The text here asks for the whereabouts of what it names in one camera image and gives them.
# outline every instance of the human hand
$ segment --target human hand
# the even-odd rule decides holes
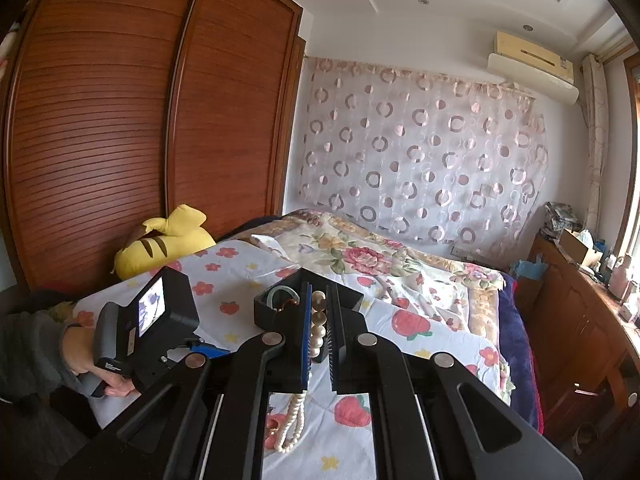
[[[62,337],[62,357],[76,375],[91,372],[105,381],[104,393],[111,397],[125,397],[136,388],[131,379],[98,368],[94,365],[94,329],[70,326]]]

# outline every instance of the pearl necklace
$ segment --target pearl necklace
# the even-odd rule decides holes
[[[309,357],[311,359],[320,355],[320,348],[324,344],[324,335],[326,329],[326,297],[324,292],[316,290],[311,295],[311,337],[309,338]],[[311,380],[311,371],[309,371],[309,381]],[[284,423],[278,427],[275,432],[275,443],[273,449],[279,453],[288,453],[300,440],[302,430],[305,427],[305,397],[306,390],[301,394],[293,394],[289,399],[287,408],[287,418]],[[290,428],[295,423],[293,436],[287,438]]]

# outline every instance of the black box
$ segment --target black box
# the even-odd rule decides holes
[[[341,283],[334,282],[333,280],[329,280],[324,276],[320,276],[320,274],[316,274],[315,272],[311,272],[307,269],[298,269],[296,272],[283,278],[278,283],[271,285],[267,290],[262,291],[254,298],[254,323],[256,326],[263,329],[265,332],[269,332],[273,327],[273,320],[275,316],[275,311],[272,308],[267,306],[267,296],[269,295],[269,291],[278,285],[286,285],[290,286],[293,290],[295,290],[300,297],[302,297],[302,284],[310,283],[313,291],[321,290],[325,293],[327,300],[329,300],[329,294],[327,293],[327,286],[335,283],[338,287],[338,301],[340,306],[343,308],[348,308],[350,310],[359,311],[360,305],[362,304],[362,299],[364,295],[361,292],[357,292],[348,286],[344,286]],[[278,291],[273,298],[274,304],[282,304],[289,298],[289,295],[286,292]],[[322,345],[320,349],[320,355],[313,359],[316,363],[322,362],[328,353],[326,341]]]

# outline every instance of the person's arm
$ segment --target person's arm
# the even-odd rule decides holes
[[[130,381],[93,364],[94,330],[56,323],[45,312],[0,318],[0,397],[48,394],[58,386],[79,389],[76,375],[91,371],[110,387],[108,395],[133,390]]]

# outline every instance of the yellow plush toy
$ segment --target yellow plush toy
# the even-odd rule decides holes
[[[200,227],[206,219],[203,212],[182,204],[169,218],[151,218],[143,222],[116,254],[116,274],[121,280],[128,280],[215,245],[211,235]],[[142,238],[154,230],[162,234]]]

